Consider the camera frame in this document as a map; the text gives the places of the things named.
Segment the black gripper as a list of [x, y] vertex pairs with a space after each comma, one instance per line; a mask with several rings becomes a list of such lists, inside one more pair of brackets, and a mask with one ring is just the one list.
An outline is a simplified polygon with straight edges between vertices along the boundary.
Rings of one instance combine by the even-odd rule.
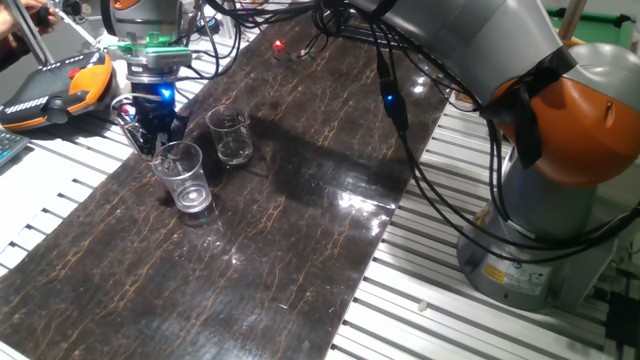
[[133, 84], [134, 107], [141, 121], [124, 125], [124, 133], [132, 148], [145, 160], [156, 153], [159, 128], [169, 128], [167, 142], [182, 141], [189, 117], [176, 115], [173, 84]]

